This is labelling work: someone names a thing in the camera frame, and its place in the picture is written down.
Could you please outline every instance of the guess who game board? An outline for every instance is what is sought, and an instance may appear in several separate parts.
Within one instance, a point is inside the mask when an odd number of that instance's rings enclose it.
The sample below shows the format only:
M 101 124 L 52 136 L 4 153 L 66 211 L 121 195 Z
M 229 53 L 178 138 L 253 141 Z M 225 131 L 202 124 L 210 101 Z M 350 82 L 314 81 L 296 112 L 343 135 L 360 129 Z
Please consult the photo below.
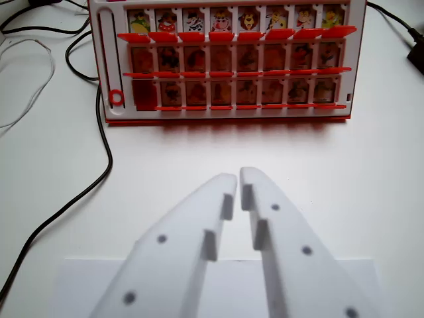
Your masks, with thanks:
M 89 0 L 108 123 L 348 119 L 366 0 Z

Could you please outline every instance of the cartoon character picture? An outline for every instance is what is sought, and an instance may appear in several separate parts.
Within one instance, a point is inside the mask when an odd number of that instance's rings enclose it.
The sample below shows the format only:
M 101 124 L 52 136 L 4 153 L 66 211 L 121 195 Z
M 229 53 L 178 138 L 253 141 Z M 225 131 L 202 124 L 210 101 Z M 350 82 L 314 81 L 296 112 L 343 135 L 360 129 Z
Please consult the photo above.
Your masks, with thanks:
M 205 25 L 205 17 L 199 9 L 184 9 L 183 10 L 183 28 L 186 32 L 203 32 Z
M 159 32 L 176 33 L 177 16 L 171 9 L 156 10 L 156 28 Z
M 335 68 L 339 64 L 340 49 L 335 42 L 324 42 L 319 45 L 318 68 Z
M 256 90 L 257 87 L 252 80 L 237 81 L 237 104 L 256 104 Z
M 225 45 L 211 46 L 211 71 L 229 72 L 231 71 L 231 51 Z
M 254 72 L 258 70 L 258 51 L 253 44 L 240 45 L 237 49 L 237 71 Z
M 288 93 L 289 104 L 302 104 L 307 102 L 307 93 L 309 90 L 309 85 L 306 82 L 306 79 L 292 79 L 290 81 L 290 90 Z
M 336 83 L 333 83 L 331 78 L 317 78 L 315 83 L 313 102 L 332 103 L 334 101 Z
M 160 84 L 162 91 L 162 106 L 181 106 L 180 87 L 174 81 L 164 81 Z
M 227 8 L 211 8 L 211 31 L 231 31 L 231 19 Z
M 262 82 L 262 104 L 280 104 L 283 98 L 283 85 L 278 79 Z
M 332 28 L 335 25 L 343 25 L 345 12 L 340 6 L 324 5 L 323 8 L 323 28 Z
M 231 104 L 231 86 L 225 81 L 212 81 L 212 105 L 222 106 Z
M 265 44 L 264 47 L 264 71 L 284 70 L 286 50 L 281 44 Z
M 313 28 L 315 26 L 315 11 L 312 6 L 296 6 L 295 7 L 295 27 L 294 29 L 300 30 L 301 28 Z
M 128 24 L 131 33 L 147 34 L 150 32 L 150 19 L 143 9 L 128 10 Z
M 266 8 L 266 30 L 287 28 L 288 12 L 284 7 L 268 6 Z
M 172 46 L 158 48 L 159 70 L 168 72 L 180 71 L 179 54 Z
M 187 81 L 187 105 L 188 106 L 205 106 L 206 105 L 206 89 L 199 81 Z
M 291 63 L 292 70 L 304 70 L 311 68 L 312 49 L 308 43 L 297 43 L 291 48 Z
M 184 48 L 185 70 L 187 72 L 205 71 L 205 51 L 198 46 L 186 46 Z
M 134 73 L 153 72 L 153 54 L 147 48 L 131 48 L 131 60 Z
M 238 17 L 240 31 L 259 30 L 259 14 L 254 7 L 240 7 L 238 11 L 242 12 L 242 15 Z

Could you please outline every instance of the black dot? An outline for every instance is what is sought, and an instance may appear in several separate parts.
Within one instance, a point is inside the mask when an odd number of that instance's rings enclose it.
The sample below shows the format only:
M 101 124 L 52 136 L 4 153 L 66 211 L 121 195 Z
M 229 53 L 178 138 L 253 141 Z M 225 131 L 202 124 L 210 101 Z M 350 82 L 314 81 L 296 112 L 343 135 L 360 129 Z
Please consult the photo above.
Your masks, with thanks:
M 311 255 L 312 254 L 312 249 L 309 246 L 304 246 L 304 247 L 302 247 L 302 252 L 305 255 Z
M 135 293 L 133 291 L 129 291 L 124 295 L 124 304 L 130 305 L 135 301 Z
M 159 235 L 158 236 L 158 242 L 161 243 L 161 244 L 165 243 L 167 239 L 168 238 L 166 237 L 166 235 Z
M 359 314 L 354 308 L 346 309 L 346 316 L 349 318 L 358 318 Z

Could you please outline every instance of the gray cable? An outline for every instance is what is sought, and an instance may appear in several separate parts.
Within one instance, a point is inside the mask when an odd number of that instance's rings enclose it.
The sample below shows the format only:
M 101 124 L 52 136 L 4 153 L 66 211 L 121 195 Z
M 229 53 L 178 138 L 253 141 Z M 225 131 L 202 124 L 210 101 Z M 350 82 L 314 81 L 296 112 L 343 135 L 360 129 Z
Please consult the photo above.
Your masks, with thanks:
M 50 82 L 50 80 L 52 79 L 53 74 L 54 74 L 54 71 L 56 69 L 56 65 L 54 63 L 54 59 L 53 59 L 53 56 L 52 56 L 51 49 L 49 49 L 47 46 L 45 46 L 39 40 L 35 40 L 35 39 L 31 39 L 31 38 L 18 41 L 16 43 L 13 43 L 12 45 L 6 47 L 6 49 L 4 49 L 4 51 L 2 51 L 2 53 L 0 53 L 0 60 L 1 60 L 1 57 L 2 57 L 3 53 L 6 52 L 8 49 L 10 49 L 10 48 L 12 48 L 15 45 L 18 45 L 20 43 L 26 42 L 26 41 L 34 41 L 34 42 L 38 43 L 39 45 L 41 45 L 43 48 L 46 49 L 46 51 L 47 51 L 47 53 L 48 53 L 48 55 L 50 57 L 50 67 L 51 67 L 50 75 L 48 76 L 48 79 L 39 88 L 37 88 L 37 90 L 31 96 L 31 98 L 28 101 L 28 104 L 26 105 L 24 111 L 19 115 L 19 117 L 17 119 L 15 119 L 14 121 L 12 121 L 11 123 L 0 125 L 0 128 L 5 128 L 5 127 L 8 127 L 8 126 L 13 126 L 18 121 L 20 121 L 31 110 L 32 106 L 34 105 L 34 103 L 37 100 L 38 96 L 41 94 L 42 90 L 47 86 L 48 82 Z

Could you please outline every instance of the gripper jaw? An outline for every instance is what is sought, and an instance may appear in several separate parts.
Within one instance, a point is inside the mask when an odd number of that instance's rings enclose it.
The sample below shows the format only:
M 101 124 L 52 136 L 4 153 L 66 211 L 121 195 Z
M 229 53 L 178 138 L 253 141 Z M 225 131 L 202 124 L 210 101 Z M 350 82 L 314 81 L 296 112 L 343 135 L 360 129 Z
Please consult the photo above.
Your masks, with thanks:
M 136 242 L 91 318 L 192 318 L 208 260 L 217 260 L 237 177 L 220 174 L 186 197 Z
M 378 318 L 362 290 L 262 171 L 240 171 L 242 209 L 262 254 L 271 318 Z

